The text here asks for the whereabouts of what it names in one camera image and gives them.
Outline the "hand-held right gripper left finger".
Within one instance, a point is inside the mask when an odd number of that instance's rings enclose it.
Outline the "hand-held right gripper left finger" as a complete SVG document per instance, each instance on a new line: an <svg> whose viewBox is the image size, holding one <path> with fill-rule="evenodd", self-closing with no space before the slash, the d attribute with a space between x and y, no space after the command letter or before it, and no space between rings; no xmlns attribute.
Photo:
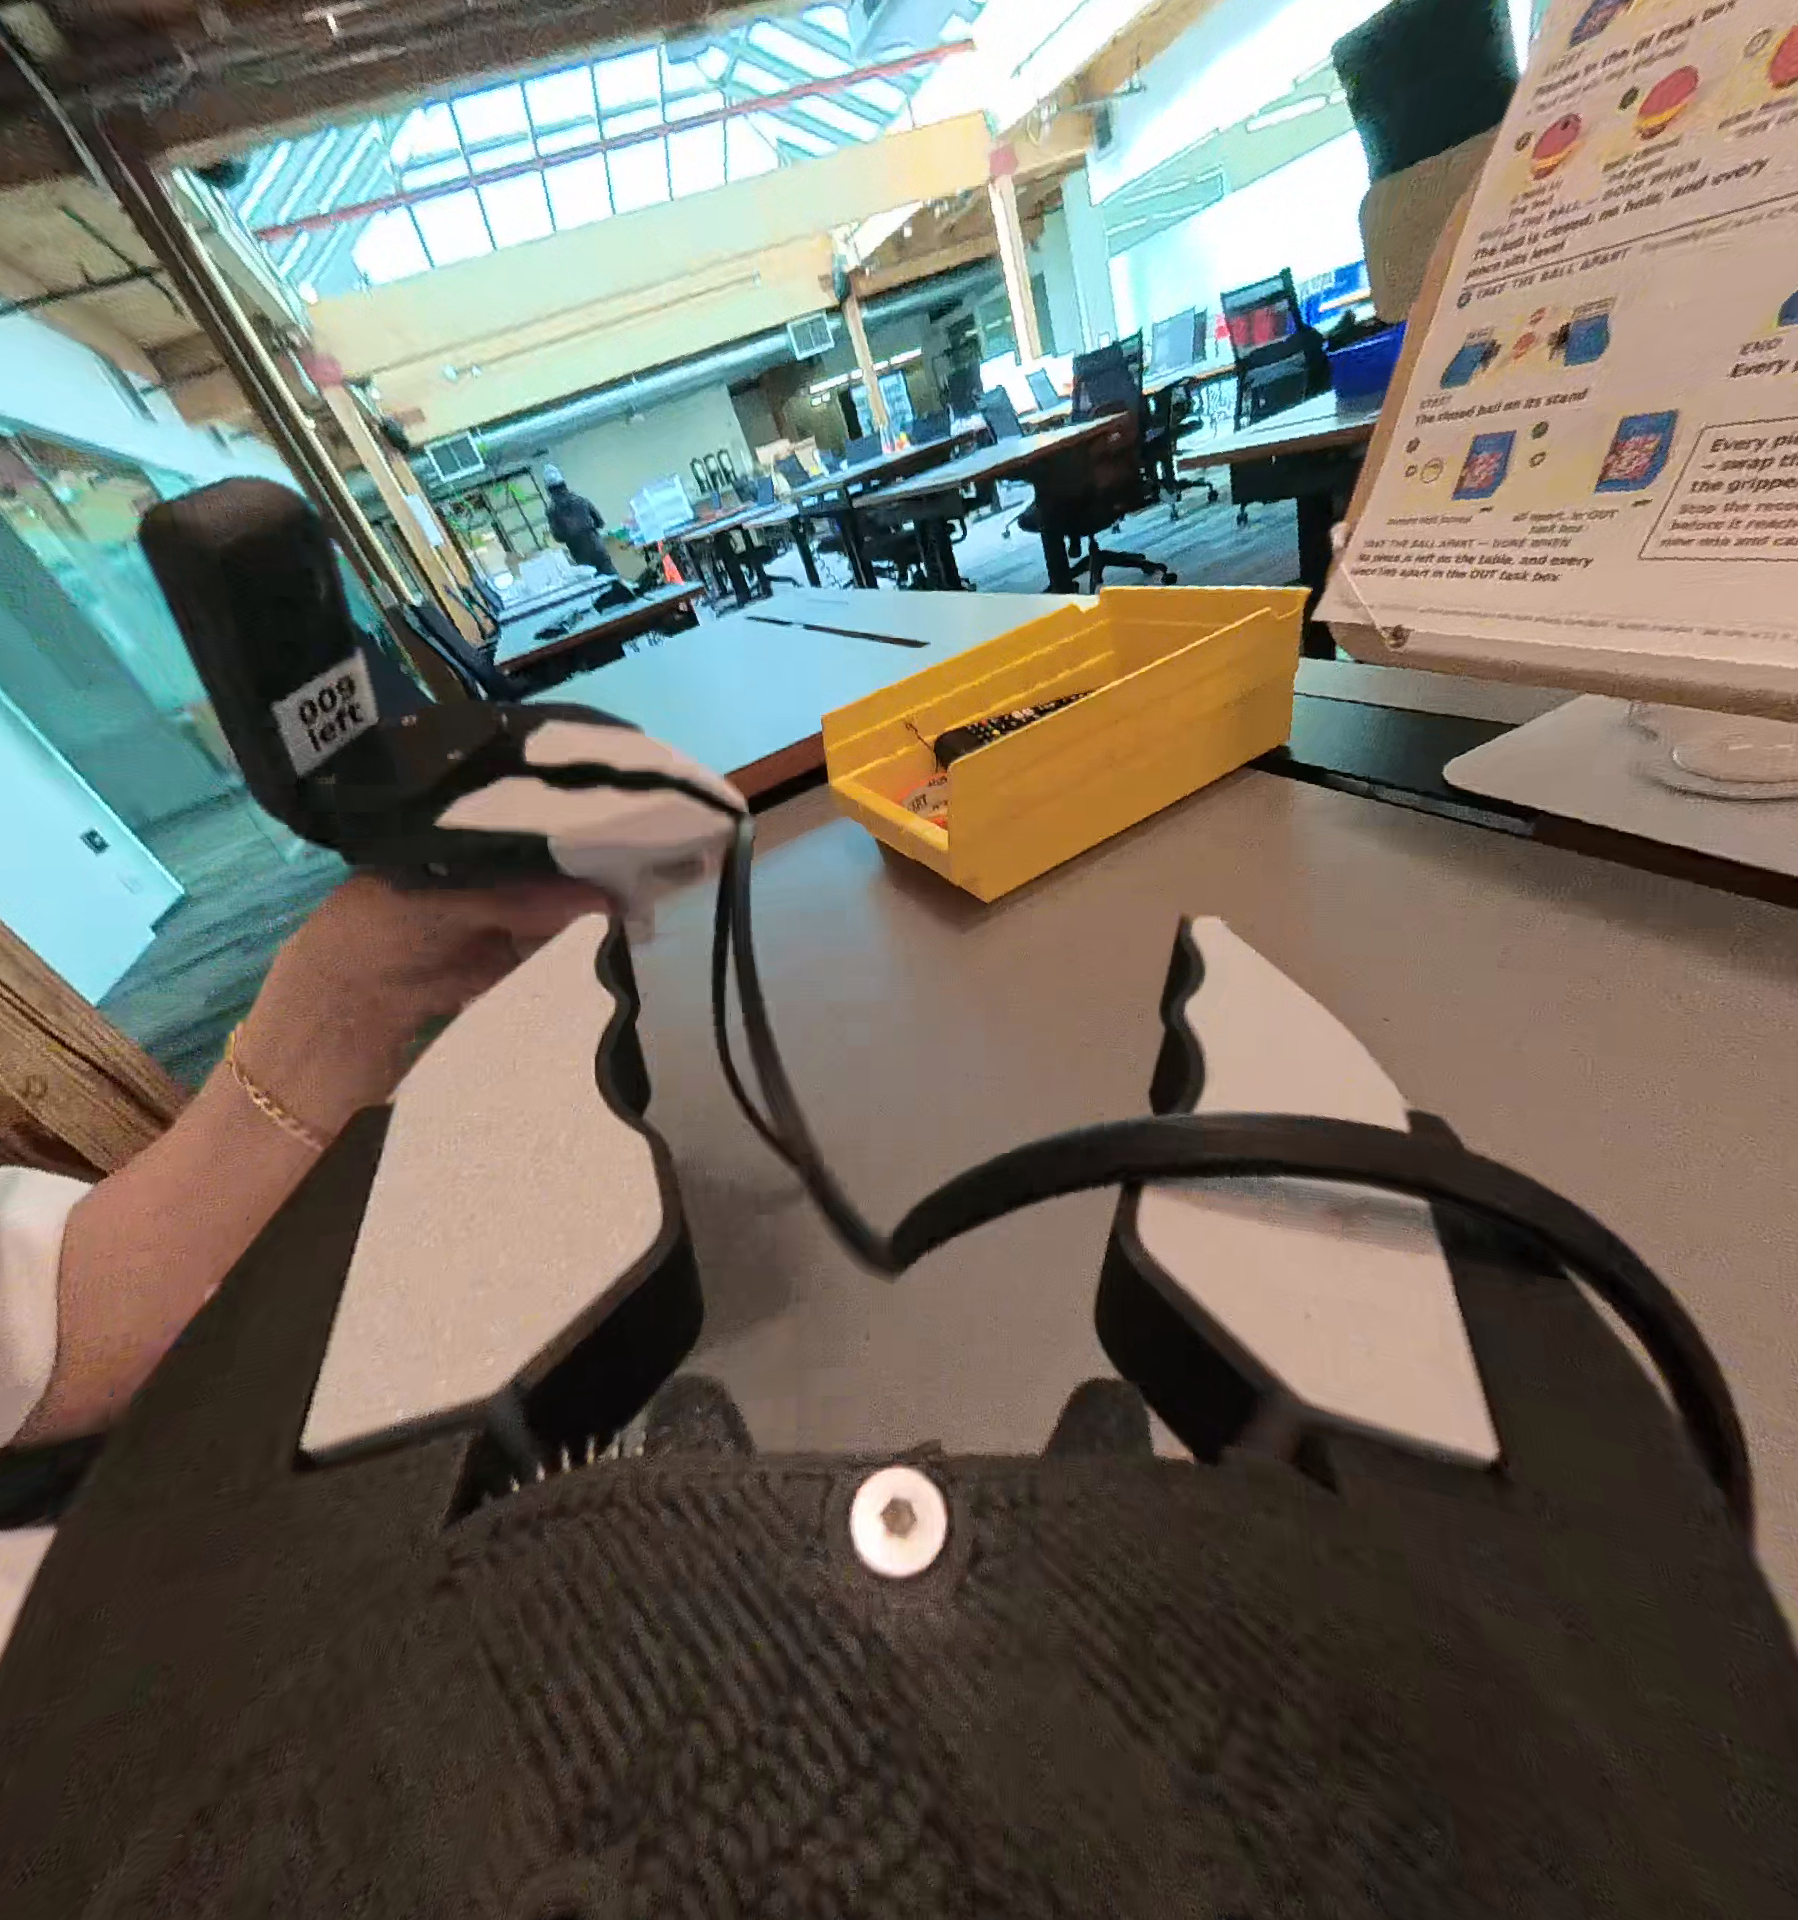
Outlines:
<svg viewBox="0 0 1798 1920"><path fill-rule="evenodd" d="M630 1427L694 1351L705 1287L637 1012L623 930L593 915L408 1068L307 1404L310 1462L459 1430L532 1471Z"/></svg>

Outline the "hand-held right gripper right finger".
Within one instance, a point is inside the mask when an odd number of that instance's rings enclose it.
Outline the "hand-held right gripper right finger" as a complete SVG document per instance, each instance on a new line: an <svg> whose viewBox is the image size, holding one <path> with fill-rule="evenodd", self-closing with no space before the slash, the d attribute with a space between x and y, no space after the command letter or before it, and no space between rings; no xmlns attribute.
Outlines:
<svg viewBox="0 0 1798 1920"><path fill-rule="evenodd" d="M1219 918L1173 935L1153 1111L1351 1120L1407 1134L1379 1058ZM1101 1351L1181 1448L1291 1452L1314 1431L1492 1468L1500 1431L1431 1208L1253 1175L1119 1198Z"/></svg>

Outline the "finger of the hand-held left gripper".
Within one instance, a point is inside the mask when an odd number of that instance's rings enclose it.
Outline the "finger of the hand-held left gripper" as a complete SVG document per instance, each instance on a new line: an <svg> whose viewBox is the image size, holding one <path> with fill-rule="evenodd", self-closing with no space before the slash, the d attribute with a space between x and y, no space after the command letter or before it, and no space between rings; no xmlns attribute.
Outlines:
<svg viewBox="0 0 1798 1920"><path fill-rule="evenodd" d="M645 924L661 899L717 874L741 827L745 810L552 810L527 831L560 876Z"/></svg>
<svg viewBox="0 0 1798 1920"><path fill-rule="evenodd" d="M621 723L530 714L499 770L438 815L452 831L723 834L749 814L741 792Z"/></svg>

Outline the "yellow plastic bin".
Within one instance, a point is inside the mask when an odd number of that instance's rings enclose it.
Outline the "yellow plastic bin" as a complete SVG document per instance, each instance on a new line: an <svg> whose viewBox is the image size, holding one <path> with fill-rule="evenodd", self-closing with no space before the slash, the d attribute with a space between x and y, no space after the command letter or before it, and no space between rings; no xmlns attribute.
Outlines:
<svg viewBox="0 0 1798 1920"><path fill-rule="evenodd" d="M1287 742L1307 591L1106 587L821 719L837 808L998 900ZM939 770L931 739L1021 703L1077 706Z"/></svg>

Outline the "person's left forearm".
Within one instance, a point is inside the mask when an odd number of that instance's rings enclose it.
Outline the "person's left forearm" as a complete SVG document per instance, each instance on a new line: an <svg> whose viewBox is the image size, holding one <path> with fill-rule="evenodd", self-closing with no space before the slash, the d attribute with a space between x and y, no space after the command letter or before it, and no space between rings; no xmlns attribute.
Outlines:
<svg viewBox="0 0 1798 1920"><path fill-rule="evenodd" d="M327 1144L291 1139L222 1062L163 1139L75 1202L55 1362L18 1440L111 1427Z"/></svg>

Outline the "person's left hand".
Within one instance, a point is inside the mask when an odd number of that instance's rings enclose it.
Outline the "person's left hand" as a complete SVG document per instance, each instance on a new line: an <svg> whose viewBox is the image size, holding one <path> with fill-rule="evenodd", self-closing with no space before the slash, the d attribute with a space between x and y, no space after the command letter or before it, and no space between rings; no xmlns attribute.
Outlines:
<svg viewBox="0 0 1798 1920"><path fill-rule="evenodd" d="M564 876L438 890L343 880L274 954L224 1064L291 1139L327 1144L392 1095L426 1031L610 911Z"/></svg>

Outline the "wood-edged work table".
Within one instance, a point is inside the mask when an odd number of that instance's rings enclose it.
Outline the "wood-edged work table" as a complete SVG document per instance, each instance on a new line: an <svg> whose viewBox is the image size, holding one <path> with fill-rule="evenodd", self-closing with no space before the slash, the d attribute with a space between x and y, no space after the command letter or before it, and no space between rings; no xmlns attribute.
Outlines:
<svg viewBox="0 0 1798 1920"><path fill-rule="evenodd" d="M770 803L825 774L821 719L1037 616L1051 591L790 588L532 695L621 718Z"/></svg>

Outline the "black remote control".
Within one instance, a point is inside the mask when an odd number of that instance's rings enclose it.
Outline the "black remote control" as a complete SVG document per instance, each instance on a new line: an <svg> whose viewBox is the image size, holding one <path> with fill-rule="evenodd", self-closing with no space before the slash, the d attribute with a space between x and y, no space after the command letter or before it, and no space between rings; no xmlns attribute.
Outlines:
<svg viewBox="0 0 1798 1920"><path fill-rule="evenodd" d="M1077 706L1089 694L1057 695L1039 703L1021 703L995 714L958 723L931 739L933 766L950 770L958 760L998 744L1005 735L1021 732L1046 718Z"/></svg>

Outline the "wooden beam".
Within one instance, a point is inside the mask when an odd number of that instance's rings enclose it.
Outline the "wooden beam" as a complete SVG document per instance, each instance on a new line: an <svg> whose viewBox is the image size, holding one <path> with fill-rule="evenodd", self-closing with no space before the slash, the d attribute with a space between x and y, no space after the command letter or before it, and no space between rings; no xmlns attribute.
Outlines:
<svg viewBox="0 0 1798 1920"><path fill-rule="evenodd" d="M0 922L0 1168L100 1179L190 1094Z"/></svg>

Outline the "black office chair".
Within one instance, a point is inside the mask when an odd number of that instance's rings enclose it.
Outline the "black office chair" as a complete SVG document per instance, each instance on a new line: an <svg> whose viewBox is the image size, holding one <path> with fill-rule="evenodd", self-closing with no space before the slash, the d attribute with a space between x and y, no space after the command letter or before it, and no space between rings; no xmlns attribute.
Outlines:
<svg viewBox="0 0 1798 1920"><path fill-rule="evenodd" d="M1145 552L1103 543L1131 512L1150 503L1142 463L1142 418L1106 410L1103 427L1031 470L1031 502L1015 528L1035 535L1047 591L1099 591L1106 570L1131 570L1154 587L1177 587L1177 574Z"/></svg>
<svg viewBox="0 0 1798 1920"><path fill-rule="evenodd" d="M1221 292L1235 416L1246 428L1331 390L1326 340L1305 322L1287 270Z"/></svg>

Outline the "white round disc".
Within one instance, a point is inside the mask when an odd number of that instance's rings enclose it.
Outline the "white round disc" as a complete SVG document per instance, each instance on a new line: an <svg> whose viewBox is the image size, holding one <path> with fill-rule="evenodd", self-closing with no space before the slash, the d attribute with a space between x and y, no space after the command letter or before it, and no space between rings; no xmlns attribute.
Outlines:
<svg viewBox="0 0 1798 1920"><path fill-rule="evenodd" d="M1652 775L1709 799L1798 799L1798 723L1666 706Z"/></svg>

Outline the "blue plastic bin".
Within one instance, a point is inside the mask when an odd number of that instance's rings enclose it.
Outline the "blue plastic bin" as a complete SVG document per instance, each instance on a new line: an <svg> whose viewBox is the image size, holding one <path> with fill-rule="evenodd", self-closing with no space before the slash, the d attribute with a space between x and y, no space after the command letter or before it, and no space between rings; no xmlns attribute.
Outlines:
<svg viewBox="0 0 1798 1920"><path fill-rule="evenodd" d="M1407 322L1365 327L1357 339L1326 344L1326 371L1333 403L1342 407L1379 406L1399 360Z"/></svg>

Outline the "printed instruction sheet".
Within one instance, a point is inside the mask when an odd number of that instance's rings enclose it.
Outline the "printed instruction sheet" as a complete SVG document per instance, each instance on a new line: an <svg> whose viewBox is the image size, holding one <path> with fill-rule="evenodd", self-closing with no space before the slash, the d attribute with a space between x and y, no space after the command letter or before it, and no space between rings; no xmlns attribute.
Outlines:
<svg viewBox="0 0 1798 1920"><path fill-rule="evenodd" d="M1317 616L1798 719L1798 2L1548 4Z"/></svg>

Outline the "black panel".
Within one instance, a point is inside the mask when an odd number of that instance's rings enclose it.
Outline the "black panel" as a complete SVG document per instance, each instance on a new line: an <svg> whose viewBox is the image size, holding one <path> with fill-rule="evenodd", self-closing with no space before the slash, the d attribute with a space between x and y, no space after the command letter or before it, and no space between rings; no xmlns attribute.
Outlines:
<svg viewBox="0 0 1798 1920"><path fill-rule="evenodd" d="M1331 46L1369 184L1494 130L1518 87L1508 2L1387 2Z"/></svg>

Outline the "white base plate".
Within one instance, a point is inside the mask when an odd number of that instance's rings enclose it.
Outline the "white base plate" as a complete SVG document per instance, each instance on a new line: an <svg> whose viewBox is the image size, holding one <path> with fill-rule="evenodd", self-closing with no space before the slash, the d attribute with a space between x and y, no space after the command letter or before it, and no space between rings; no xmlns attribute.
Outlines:
<svg viewBox="0 0 1798 1920"><path fill-rule="evenodd" d="M1798 880L1798 783L1705 783L1612 699L1561 703L1450 758L1443 778L1474 799Z"/></svg>

